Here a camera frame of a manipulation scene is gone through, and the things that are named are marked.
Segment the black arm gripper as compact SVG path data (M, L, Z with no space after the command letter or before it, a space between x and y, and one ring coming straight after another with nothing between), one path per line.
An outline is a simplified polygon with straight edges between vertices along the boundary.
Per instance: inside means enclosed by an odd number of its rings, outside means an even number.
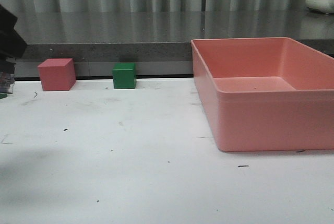
M15 65L9 58L22 58L27 44L16 32L18 18L1 5L1 94L12 94L15 83Z

